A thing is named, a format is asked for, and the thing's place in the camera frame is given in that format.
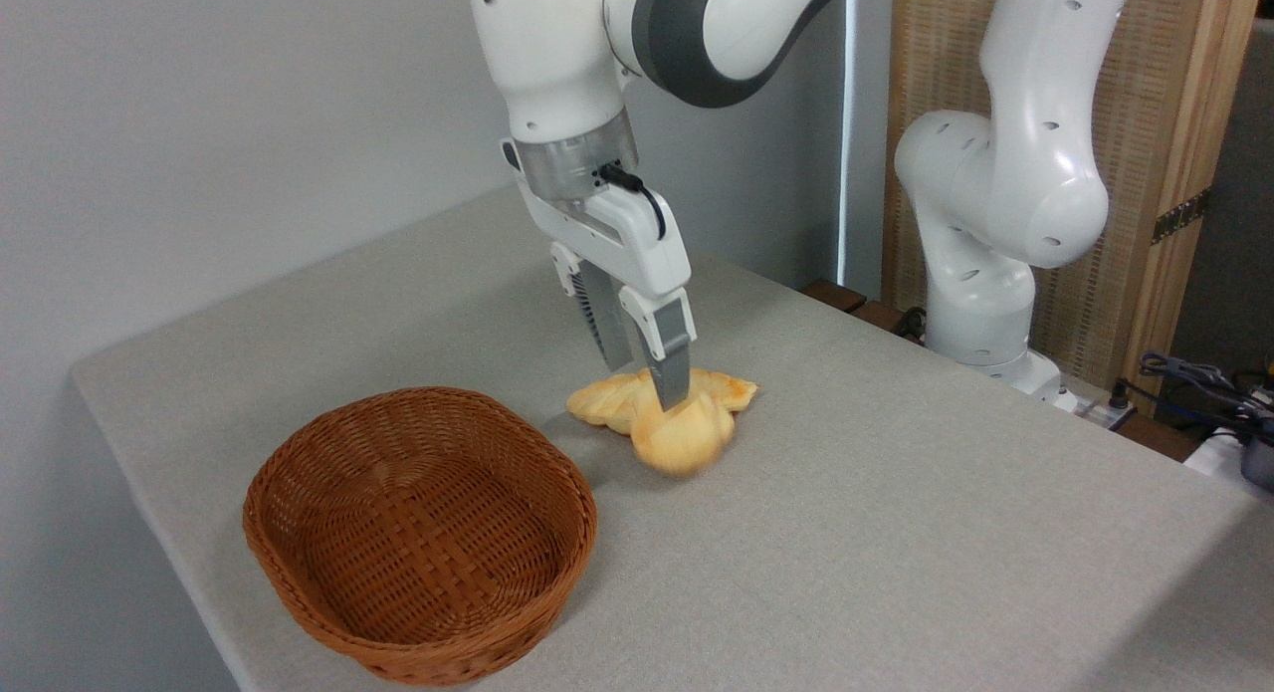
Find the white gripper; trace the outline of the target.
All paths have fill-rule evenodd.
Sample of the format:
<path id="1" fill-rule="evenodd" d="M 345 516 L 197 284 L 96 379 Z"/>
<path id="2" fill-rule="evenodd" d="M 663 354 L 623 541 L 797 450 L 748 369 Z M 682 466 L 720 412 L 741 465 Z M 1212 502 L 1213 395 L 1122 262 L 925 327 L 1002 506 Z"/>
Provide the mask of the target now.
<path id="1" fill-rule="evenodd" d="M 629 173 L 619 158 L 586 164 L 585 198 L 549 201 L 530 189 L 530 161 L 516 141 L 501 141 L 533 223 L 547 234 L 561 287 L 575 299 L 609 370 L 633 359 L 623 310 L 641 335 L 662 410 L 689 396 L 696 320 L 685 285 L 691 268 L 670 206 Z M 612 277 L 623 285 L 618 296 Z"/>

